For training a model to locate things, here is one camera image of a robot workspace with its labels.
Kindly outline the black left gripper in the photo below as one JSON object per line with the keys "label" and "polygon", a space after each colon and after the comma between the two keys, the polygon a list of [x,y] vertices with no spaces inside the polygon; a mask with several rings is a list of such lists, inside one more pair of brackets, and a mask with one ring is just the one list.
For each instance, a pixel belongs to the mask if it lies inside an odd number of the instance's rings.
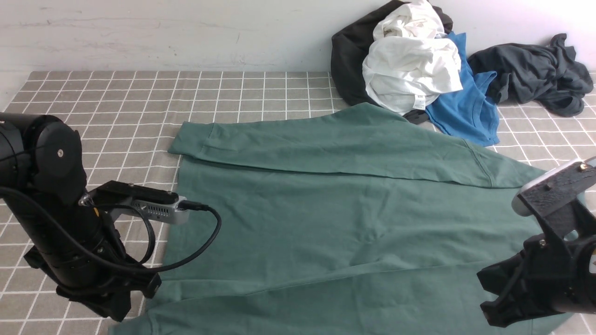
{"label": "black left gripper", "polygon": [[[141,218],[151,237],[151,223]],[[162,280],[157,271],[130,256],[114,220],[103,207],[23,207],[23,227],[34,246],[25,262],[45,272],[57,293],[102,318],[122,322],[131,309],[132,291],[153,299]]]}

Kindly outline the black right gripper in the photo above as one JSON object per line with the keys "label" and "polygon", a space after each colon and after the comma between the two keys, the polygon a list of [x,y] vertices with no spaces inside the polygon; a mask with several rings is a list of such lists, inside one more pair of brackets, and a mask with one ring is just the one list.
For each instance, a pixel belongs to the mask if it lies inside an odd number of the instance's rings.
{"label": "black right gripper", "polygon": [[548,216],[530,215],[542,234],[525,242],[528,250],[477,272],[483,290],[499,296],[480,304],[490,326],[595,312],[595,215],[582,195]]}

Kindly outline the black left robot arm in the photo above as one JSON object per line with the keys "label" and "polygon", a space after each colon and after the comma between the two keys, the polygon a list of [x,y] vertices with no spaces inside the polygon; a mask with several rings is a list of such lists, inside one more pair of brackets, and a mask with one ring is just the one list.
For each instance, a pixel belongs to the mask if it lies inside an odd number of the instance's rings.
{"label": "black left robot arm", "polygon": [[132,291],[153,297],[161,280],[121,241],[115,220],[128,205],[80,204],[85,195],[79,132],[55,116],[1,114],[1,198],[33,243],[24,261],[59,296],[121,322]]}

